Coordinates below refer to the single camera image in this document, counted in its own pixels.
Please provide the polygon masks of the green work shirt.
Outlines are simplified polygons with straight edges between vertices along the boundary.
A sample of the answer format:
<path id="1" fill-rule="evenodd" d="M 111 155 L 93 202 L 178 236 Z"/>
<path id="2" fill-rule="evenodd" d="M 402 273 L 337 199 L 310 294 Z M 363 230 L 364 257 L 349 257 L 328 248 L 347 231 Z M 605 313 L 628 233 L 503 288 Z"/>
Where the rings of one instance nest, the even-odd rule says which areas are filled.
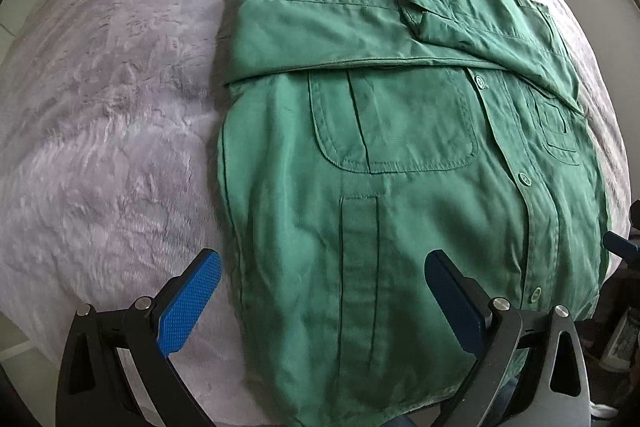
<path id="1" fill-rule="evenodd" d="M 239 0 L 218 142 L 250 364 L 288 426 L 378 426 L 472 360 L 424 280 L 589 317 L 608 203 L 530 0 Z"/>

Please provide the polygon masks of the lavender plush bed blanket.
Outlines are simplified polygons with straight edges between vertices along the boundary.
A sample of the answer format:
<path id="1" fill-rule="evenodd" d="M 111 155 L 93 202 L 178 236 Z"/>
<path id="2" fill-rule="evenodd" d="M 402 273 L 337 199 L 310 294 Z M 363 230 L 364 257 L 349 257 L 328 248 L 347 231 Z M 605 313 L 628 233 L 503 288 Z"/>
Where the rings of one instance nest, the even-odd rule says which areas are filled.
<path id="1" fill-rule="evenodd" d="M 630 202 L 626 154 L 590 46 L 545 6 L 579 78 L 608 227 Z M 239 0 L 44 0 L 1 67 L 1 308 L 52 361 L 78 303 L 155 291 L 203 247 L 224 280 L 175 363 L 204 411 L 280 421 L 247 356 L 218 142 Z"/>

